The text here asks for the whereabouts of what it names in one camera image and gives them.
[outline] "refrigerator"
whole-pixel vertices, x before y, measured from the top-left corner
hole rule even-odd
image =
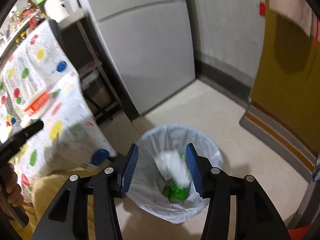
[[[186,0],[78,0],[143,114],[195,79]]]

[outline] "floor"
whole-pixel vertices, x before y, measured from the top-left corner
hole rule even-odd
[[[168,123],[194,126],[219,147],[224,171],[244,177],[252,174],[267,192],[286,224],[296,212],[308,183],[278,154],[240,127],[244,108],[197,80],[169,100],[132,123],[124,113],[101,127],[117,152],[126,153],[131,143],[147,130]],[[174,225],[139,209],[129,198],[116,202],[124,239],[200,239],[207,209],[191,220]],[[229,238],[235,230],[232,198]]]

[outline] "silver bolt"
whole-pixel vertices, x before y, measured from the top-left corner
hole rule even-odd
[[[211,169],[211,172],[212,172],[213,174],[219,174],[219,173],[220,173],[220,170],[219,170],[218,168],[214,167],[214,168]]]
[[[79,177],[78,177],[78,175],[76,175],[76,174],[70,176],[70,180],[71,180],[71,181],[76,181],[78,178],[79,178]]]
[[[106,169],[104,170],[104,173],[105,173],[105,174],[111,174],[111,173],[113,173],[113,168],[106,168]]]
[[[247,181],[249,182],[254,182],[254,176],[248,175],[247,177],[245,177],[247,179]]]

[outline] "hand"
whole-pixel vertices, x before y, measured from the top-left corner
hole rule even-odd
[[[21,187],[20,185],[17,183],[18,181],[18,176],[17,174],[14,172],[14,166],[9,163],[9,168],[11,171],[11,178],[8,182],[6,182],[6,191],[9,193],[9,197],[8,197],[8,202],[10,204],[12,204],[12,206],[14,207],[18,207],[21,206],[23,203],[23,196],[21,194]],[[3,204],[0,202],[0,206],[2,207],[3,211],[9,215],[8,211],[6,210],[6,208],[4,208]]]

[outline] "white plastic bag liner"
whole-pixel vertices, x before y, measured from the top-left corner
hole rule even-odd
[[[127,193],[143,210],[174,224],[199,214],[209,204],[209,199],[202,199],[192,182],[190,195],[183,203],[170,202],[158,188],[160,173],[154,156],[171,150],[184,153],[188,143],[193,143],[198,155],[208,158],[213,167],[222,169],[223,160],[218,147],[198,129],[180,124],[156,127],[137,141],[139,158]]]
[[[34,181],[55,170],[92,171],[116,152],[87,106],[79,75],[59,46],[47,21],[9,57],[0,75],[0,140],[26,120],[41,118],[44,128],[16,155],[18,183],[32,204]]]

